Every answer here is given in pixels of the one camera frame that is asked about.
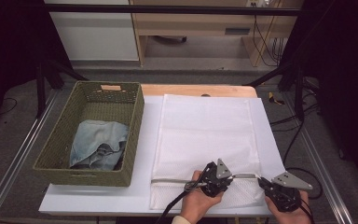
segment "gray floor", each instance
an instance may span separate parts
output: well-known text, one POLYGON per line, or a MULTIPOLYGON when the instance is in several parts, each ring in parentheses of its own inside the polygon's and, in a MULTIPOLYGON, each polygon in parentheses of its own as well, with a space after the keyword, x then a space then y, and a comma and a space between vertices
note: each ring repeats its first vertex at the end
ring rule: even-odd
MULTIPOLYGON (((94 63, 93 66, 78 64, 77 71, 92 80, 112 81, 139 81, 141 83, 194 83, 194 84, 227 84, 240 85, 255 80, 273 69, 271 66, 260 64, 254 68, 249 64, 249 59, 244 51, 241 39, 238 37, 191 37, 185 43, 151 38, 149 41, 145 65, 143 67, 129 63, 94 63)), ((66 97, 74 83, 68 76, 62 76, 65 87, 59 95, 55 109, 49 114, 36 138, 31 151, 22 165, 18 177, 8 192, 0 209, 0 223, 7 223, 3 219, 10 218, 18 223, 47 223, 47 220, 89 220, 95 221, 95 217, 52 217, 38 212, 38 207, 43 199, 45 187, 48 181, 34 173, 32 165, 38 152, 43 147, 55 120, 60 115, 66 97)), ((287 99, 276 90, 278 77, 268 81, 258 88, 257 94, 263 100, 268 119, 275 121, 292 116, 287 105, 287 99), (285 100, 286 105, 279 105, 269 101, 269 93, 274 93, 277 100, 285 100)), ((0 115, 0 181, 7 168, 16 156, 18 149, 26 134, 32 128, 36 114, 36 88, 34 81, 25 83, 11 89, 7 93, 7 99, 1 108, 1 112, 9 112, 0 115)), ((307 105, 316 103, 313 96, 305 99, 307 105)), ((283 154, 296 133, 296 127, 292 122, 273 126, 274 136, 278 149, 283 154)), ((312 143, 321 155, 328 173, 332 176, 339 195, 347 206, 353 223, 358 223, 358 172, 350 161, 343 161, 338 157, 337 146, 331 137, 331 133, 325 126, 323 117, 317 111, 310 112, 306 116, 305 130, 309 133, 312 143)), ((301 137, 295 141, 289 154, 288 166, 295 166, 315 173, 307 153, 307 146, 301 137)), ((296 172, 296 175, 309 181, 317 187, 317 183, 309 175, 296 172)), ((317 194, 319 188, 310 192, 317 194)), ((323 196, 310 202, 317 223, 338 223, 330 202, 323 196)), ((106 223, 114 223, 114 217, 103 217, 106 223)), ((241 218, 241 223, 255 223, 253 218, 241 218)))

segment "human hand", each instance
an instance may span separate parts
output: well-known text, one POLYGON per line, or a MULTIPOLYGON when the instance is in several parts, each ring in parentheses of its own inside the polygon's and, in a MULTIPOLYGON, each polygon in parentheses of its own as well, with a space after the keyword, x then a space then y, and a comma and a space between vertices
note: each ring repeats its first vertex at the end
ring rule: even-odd
MULTIPOLYGON (((306 203, 309 204, 308 200, 308 193, 306 191, 300 191, 301 199, 306 203)), ((305 209, 307 209, 308 212, 310 212, 310 209, 307 205, 302 202, 302 205, 305 209)), ((307 216, 307 214, 301 210, 300 208, 297 208, 297 210, 291 212, 291 213, 282 213, 278 211, 278 208, 275 206, 274 202, 266 196, 266 203, 268 206, 269 211, 274 215, 277 219, 277 221, 280 224, 310 224, 310 218, 307 216)))
MULTIPOLYGON (((198 180, 202 171, 195 171, 191 180, 198 180)), ((191 224, 195 224, 206 214, 206 212, 217 203, 222 201, 224 192, 220 192, 214 198, 211 198, 196 188, 188 193, 182 202, 181 217, 184 217, 191 224)))

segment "black stand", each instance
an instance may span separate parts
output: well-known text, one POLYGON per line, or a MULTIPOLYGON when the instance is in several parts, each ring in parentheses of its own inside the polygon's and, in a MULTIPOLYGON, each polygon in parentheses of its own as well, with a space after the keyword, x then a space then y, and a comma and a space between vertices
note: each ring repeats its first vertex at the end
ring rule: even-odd
MULTIPOLYGON (((73 69, 68 68, 60 63, 57 63, 55 61, 48 61, 43 62, 39 64, 39 66, 36 68, 36 85, 37 85, 37 118, 40 118, 42 113, 45 111, 46 108, 46 93, 45 93, 45 76, 43 75, 43 72, 46 72, 45 66, 42 66, 44 64, 46 68, 52 67, 55 68, 60 73, 65 73, 66 75, 73 77, 76 80, 88 80, 85 77, 82 77, 77 72, 75 72, 73 69)), ((53 76, 49 76, 49 83, 53 89, 60 89, 63 86, 63 81, 60 76, 58 76, 58 73, 52 73, 53 76)))
POLYGON ((331 0, 330 4, 324 10, 323 15, 317 20, 316 24, 313 25, 313 28, 308 32, 307 36, 300 42, 299 47, 292 54, 290 60, 286 63, 280 64, 278 68, 275 70, 265 74, 261 78, 248 83, 243 84, 242 86, 252 86, 257 87, 262 83, 270 80, 273 77, 278 75, 283 75, 279 84, 279 91, 289 91, 291 86, 296 83, 295 88, 295 112, 296 116, 300 121, 304 120, 304 110, 302 106, 302 89, 303 89, 303 70, 302 66, 304 62, 307 60, 307 56, 309 52, 311 52, 316 46, 314 43, 316 39, 321 37, 321 24, 325 20, 325 15, 328 13, 329 9, 334 5, 336 0, 331 0))

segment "metal bar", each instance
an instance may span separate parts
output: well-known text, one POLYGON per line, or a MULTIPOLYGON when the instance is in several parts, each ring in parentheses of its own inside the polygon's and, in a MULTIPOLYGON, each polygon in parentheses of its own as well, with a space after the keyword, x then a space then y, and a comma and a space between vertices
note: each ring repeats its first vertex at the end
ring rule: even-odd
POLYGON ((74 78, 74 79, 77 79, 77 80, 88 80, 87 78, 85 77, 82 77, 80 74, 78 74, 77 72, 75 72, 73 69, 71 68, 68 68, 54 60, 49 60, 48 63, 53 66, 54 68, 58 69, 59 71, 61 72, 64 72, 66 75, 74 78))
MULTIPOLYGON (((290 97, 286 92, 282 94, 284 101, 287 102, 288 107, 292 114, 295 114, 294 111, 294 103, 293 98, 290 97)), ((336 185, 334 184, 333 179, 331 178, 327 168, 324 166, 324 163, 319 156, 318 151, 316 150, 315 145, 310 138, 310 135, 307 131, 306 125, 303 125, 301 130, 302 139, 306 145, 307 154, 310 158, 310 162, 313 165, 313 168, 317 172, 317 176, 319 176, 322 186, 324 188, 324 194, 330 202, 330 206, 333 209, 333 212, 337 218, 339 224, 352 224, 353 220, 351 215, 347 209, 347 206, 342 201, 341 195, 338 192, 336 185)))
POLYGON ((44 9, 49 12, 94 12, 94 13, 164 13, 164 14, 220 14, 258 16, 302 16, 314 15, 317 11, 300 8, 273 7, 196 7, 196 6, 143 6, 143 5, 75 5, 75 4, 24 4, 29 9, 44 9))
POLYGON ((7 172, 2 178, 0 182, 0 207, 4 202, 4 199, 6 198, 8 192, 10 191, 10 188, 13 185, 14 180, 16 179, 17 174, 19 173, 25 159, 27 158, 27 155, 32 145, 34 144, 36 137, 39 135, 39 132, 43 127, 46 118, 49 112, 51 111, 51 108, 53 107, 59 92, 60 91, 58 90, 53 90, 53 93, 49 96, 46 104, 47 107, 45 112, 40 116, 40 118, 36 118, 31 130, 28 132, 27 136, 22 142, 19 151, 17 152, 15 158, 13 159, 9 168, 7 169, 7 172))

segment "wicker basket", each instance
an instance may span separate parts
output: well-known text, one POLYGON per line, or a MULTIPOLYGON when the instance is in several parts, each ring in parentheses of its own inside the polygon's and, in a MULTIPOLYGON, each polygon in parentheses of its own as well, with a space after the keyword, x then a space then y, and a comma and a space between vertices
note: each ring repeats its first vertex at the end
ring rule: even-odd
POLYGON ((139 83, 78 81, 39 154, 34 169, 57 185, 129 186, 144 105, 139 83), (118 162, 117 169, 69 169, 71 146, 77 126, 85 119, 117 121, 130 127, 123 159, 118 162))

